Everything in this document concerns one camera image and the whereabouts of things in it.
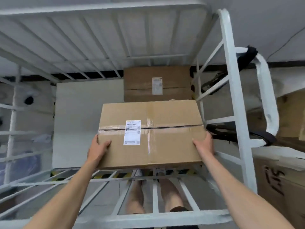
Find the wire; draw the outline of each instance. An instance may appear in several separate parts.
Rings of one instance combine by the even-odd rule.
[[[299,34],[300,32],[302,32],[303,30],[305,30],[305,27],[303,27],[301,30],[299,30],[298,32],[296,32],[294,35],[292,35],[287,42],[284,43],[284,45],[282,45],[279,49],[277,49],[275,52],[273,52],[271,55],[268,56],[267,61],[269,60],[269,58],[274,55],[276,52],[278,52],[280,49],[282,49],[284,46],[287,45],[287,43],[293,38],[295,37],[297,34]]]

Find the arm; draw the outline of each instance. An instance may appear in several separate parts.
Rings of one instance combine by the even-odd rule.
[[[85,164],[71,181],[33,216],[24,229],[72,228],[91,176],[110,143],[111,141],[107,141],[99,145],[95,135]]]
[[[273,206],[240,183],[214,157],[209,133],[204,141],[193,140],[202,161],[216,181],[237,226],[241,229],[293,229],[294,227]]]

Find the white board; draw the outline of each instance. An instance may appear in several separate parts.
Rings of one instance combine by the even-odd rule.
[[[53,168],[82,166],[97,133],[103,104],[123,99],[123,79],[57,84]]]

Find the metal bed frame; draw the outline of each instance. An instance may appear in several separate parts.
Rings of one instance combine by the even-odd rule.
[[[117,21],[116,14],[121,11],[155,11],[159,9],[170,9],[176,11],[176,18],[175,23],[173,27],[173,34],[171,37],[171,44],[170,48],[173,47],[173,41],[175,38],[175,34],[177,32],[177,25],[179,22],[179,15],[181,14],[181,11],[185,9],[193,9],[193,8],[200,8],[203,11],[206,11],[207,16],[205,19],[205,22],[203,23],[200,32],[198,40],[194,43],[194,47],[191,50],[190,54],[173,54],[173,55],[147,55],[147,56],[132,56],[128,47],[126,46],[124,35],[122,34],[122,31],[120,29],[120,25]],[[120,41],[123,45],[126,57],[124,58],[114,58],[108,56],[106,51],[104,50],[104,47],[102,46],[101,42],[97,39],[97,37],[94,35],[93,31],[90,29],[89,24],[86,22],[86,18],[84,17],[87,13],[98,13],[100,11],[108,11],[112,14],[112,21],[116,27],[116,30],[118,32],[118,35],[120,36]],[[198,0],[170,0],[170,1],[146,1],[146,2],[131,2],[131,3],[111,3],[111,4],[102,4],[102,5],[90,5],[90,6],[73,6],[73,7],[56,7],[56,8],[39,8],[39,9],[25,9],[25,10],[10,10],[10,11],[0,11],[0,17],[6,17],[9,19],[12,19],[13,21],[17,22],[20,27],[22,27],[25,31],[27,31],[29,34],[31,34],[37,41],[43,43],[50,51],[58,55],[62,59],[62,63],[69,63],[72,67],[75,68],[76,71],[83,74],[87,79],[89,79],[86,74],[78,69],[73,62],[75,61],[69,61],[67,58],[65,58],[63,55],[61,55],[58,51],[56,51],[50,44],[48,44],[46,41],[44,41],[43,38],[40,38],[38,35],[36,35],[33,31],[31,31],[28,27],[26,27],[24,24],[21,23],[20,17],[22,16],[43,16],[48,19],[48,23],[53,26],[53,28],[59,33],[63,38],[66,39],[66,41],[76,50],[78,51],[86,60],[87,63],[89,63],[92,67],[92,70],[96,70],[102,78],[104,78],[102,72],[99,71],[99,69],[94,65],[93,61],[90,60],[75,44],[72,42],[72,40],[59,28],[59,26],[56,25],[56,23],[52,20],[52,15],[69,15],[69,14],[77,14],[81,18],[81,22],[83,23],[84,27],[87,29],[88,33],[91,35],[92,39],[96,43],[97,47],[100,49],[100,51],[104,54],[104,59],[97,59],[99,61],[107,61],[110,66],[113,68],[113,70],[116,72],[117,76],[120,77],[119,73],[117,72],[117,68],[114,65],[114,62],[121,59],[147,59],[149,65],[151,65],[150,59],[153,58],[168,58],[168,65],[170,64],[170,59],[173,57],[185,57],[186,63],[190,64],[193,62],[193,60],[196,58],[199,50],[201,49],[202,44],[204,43],[205,39],[207,38],[212,26],[215,24],[216,20],[220,19],[220,26],[221,26],[221,33],[222,33],[222,40],[218,44],[218,46],[215,48],[215,50],[212,52],[210,57],[207,59],[207,61],[204,63],[204,65],[199,69],[199,63],[197,60],[197,73],[194,76],[194,79],[192,80],[192,84],[198,84],[198,97],[196,101],[200,105],[200,113],[202,116],[202,120],[204,124],[217,124],[217,123],[223,123],[223,122],[231,122],[234,121],[236,124],[236,131],[237,131],[237,137],[238,137],[238,148],[239,148],[239,154],[240,158],[228,155],[226,153],[218,151],[218,156],[222,157],[223,159],[226,159],[232,163],[235,163],[236,165],[240,165],[242,167],[242,174],[243,174],[243,180],[247,187],[252,189],[255,193],[257,192],[257,186],[256,186],[256,178],[255,178],[255,171],[254,171],[254,164],[253,164],[253,158],[252,158],[252,152],[251,148],[253,147],[259,147],[265,145],[265,142],[262,139],[250,139],[249,133],[248,133],[248,126],[247,126],[247,119],[246,119],[246,111],[245,111],[245,105],[242,98],[242,87],[239,77],[239,71],[238,71],[238,64],[237,64],[237,56],[240,53],[246,52],[246,48],[237,48],[234,45],[233,40],[233,32],[232,32],[232,26],[230,22],[230,16],[227,10],[218,10],[215,14],[212,14],[211,8],[206,5],[205,3],[202,3]],[[145,32],[146,32],[146,42],[147,47],[149,47],[149,29],[147,27],[147,21],[145,21]],[[13,39],[5,36],[2,32],[0,32],[0,39],[4,38],[7,42],[10,43],[10,45],[18,44],[17,42],[14,42]],[[225,59],[227,64],[227,70],[228,75],[219,81],[216,85],[212,86],[208,91],[205,93],[201,93],[201,80],[200,77],[202,75],[202,72],[208,65],[208,63],[211,61],[211,59],[215,56],[217,51],[220,50],[220,48],[224,48],[225,52]],[[19,49],[27,50],[27,52],[33,54],[34,52],[30,49],[26,48],[23,45],[18,45]],[[52,82],[60,82],[57,78],[52,76],[51,74],[47,73],[44,69],[41,68],[41,66],[38,66],[35,63],[30,63],[23,58],[20,58],[8,51],[3,50],[0,48],[0,56],[5,57],[6,59],[13,61],[17,63],[20,67],[24,67],[30,71],[33,71],[42,77],[47,78],[48,80]],[[51,61],[42,61],[45,66],[52,67],[57,64],[56,62],[52,63]],[[273,92],[270,72],[268,69],[268,65],[265,61],[265,59],[258,54],[254,60],[254,63],[257,68],[257,77],[261,92],[261,100],[263,104],[264,114],[267,120],[267,129],[266,131],[276,135],[279,127],[279,118],[278,118],[278,112],[276,107],[276,101],[275,96]],[[63,73],[68,78],[73,78],[68,75],[66,72],[60,70],[58,67],[56,67],[59,72]],[[1,104],[1,108],[10,109],[12,111],[11,115],[11,124],[10,124],[10,130],[9,131],[2,131],[0,132],[0,135],[9,135],[9,142],[8,142],[8,151],[7,151],[7,157],[1,158],[0,162],[6,162],[6,169],[5,169],[5,184],[0,186],[0,193],[4,192],[6,190],[9,190],[13,187],[26,187],[25,189],[22,189],[19,192],[16,192],[12,195],[6,196],[5,198],[0,199],[0,203],[12,199],[13,197],[24,193],[28,191],[29,189],[33,188],[34,186],[39,185],[51,185],[49,188],[45,189],[44,191],[32,196],[31,198],[23,201],[20,204],[17,204],[16,206],[8,209],[5,212],[0,213],[0,227],[1,228],[21,228],[24,226],[30,219],[21,219],[21,220],[4,220],[9,214],[12,212],[15,212],[18,210],[21,206],[24,206],[25,204],[29,203],[30,201],[36,199],[38,196],[43,195],[44,193],[54,189],[56,186],[60,184],[66,184],[69,179],[73,177],[67,177],[63,181],[52,181],[55,177],[62,177],[64,174],[68,173],[72,169],[61,169],[61,172],[51,178],[44,179],[43,181],[37,181],[40,180],[41,177],[44,177],[46,175],[49,175],[52,170],[46,170],[42,171],[40,173],[33,174],[31,176],[16,180],[16,181],[10,181],[10,162],[14,161],[19,158],[23,158],[26,156],[34,156],[37,154],[43,153],[43,151],[34,152],[31,154],[23,154],[18,156],[13,156],[12,154],[12,148],[14,143],[14,136],[15,135],[25,135],[25,134],[36,134],[37,132],[29,131],[29,132],[21,132],[15,130],[15,122],[16,122],[16,111],[37,111],[40,113],[45,114],[45,112],[41,112],[37,109],[27,109],[22,108],[19,106],[16,106],[16,103],[14,99],[16,98],[16,88],[26,88],[26,89],[32,89],[31,86],[28,86],[26,84],[20,83],[20,73],[16,77],[15,82],[8,81],[5,78],[0,78],[1,82],[4,82],[9,85],[14,86],[14,97],[13,97],[13,105],[4,105]],[[208,96],[209,93],[216,90],[218,87],[223,85],[224,83],[229,82],[230,85],[230,92],[231,92],[231,98],[233,103],[233,111],[234,115],[230,117],[224,117],[219,119],[213,119],[213,120],[205,120],[204,119],[204,107],[202,99],[206,96]],[[216,192],[216,194],[220,194],[219,189],[217,188],[216,183],[212,180],[211,176],[205,173],[205,167],[195,167],[198,173],[198,176],[202,177],[202,179],[206,182],[208,182],[209,186],[213,188]],[[217,223],[226,223],[232,220],[229,211],[227,209],[222,210],[200,210],[198,205],[196,204],[195,200],[193,199],[192,195],[190,194],[188,188],[186,187],[185,183],[182,181],[181,177],[184,177],[185,175],[179,175],[177,173],[174,174],[174,176],[170,176],[171,178],[177,178],[179,181],[179,184],[182,187],[182,190],[192,208],[193,211],[189,212],[171,212],[171,213],[164,213],[159,212],[158,207],[158,194],[157,194],[157,181],[156,178],[168,178],[168,176],[163,177],[157,177],[156,171],[154,170],[154,174],[152,177],[134,177],[135,172],[132,173],[132,176],[129,178],[113,178],[113,176],[119,171],[113,171],[113,173],[109,176],[107,179],[91,179],[90,182],[100,182],[101,185],[95,190],[95,192],[86,199],[80,209],[79,217],[76,220],[74,228],[83,228],[88,227],[90,225],[92,228],[110,228],[110,229],[117,229],[117,228],[140,228],[140,227],[163,227],[163,226],[180,226],[180,225],[201,225],[201,224],[217,224]],[[152,179],[153,180],[153,190],[152,190],[152,199],[153,199],[153,207],[152,207],[152,213],[150,214],[138,214],[138,215],[118,215],[122,204],[124,202],[124,199],[128,193],[129,188],[133,184],[133,181],[136,179]],[[112,213],[109,216],[103,217],[103,218],[86,218],[82,217],[83,210],[92,202],[92,200],[103,190],[103,188],[111,181],[121,181],[121,180],[128,180],[125,190],[121,193],[116,206]]]

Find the leg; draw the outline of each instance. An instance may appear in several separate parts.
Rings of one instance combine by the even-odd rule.
[[[175,185],[168,179],[159,179],[161,195],[165,204],[165,212],[175,207],[183,207],[182,198]]]
[[[145,210],[143,207],[144,196],[141,187],[142,181],[135,180],[130,190],[128,201],[126,205],[127,214],[144,214]]]

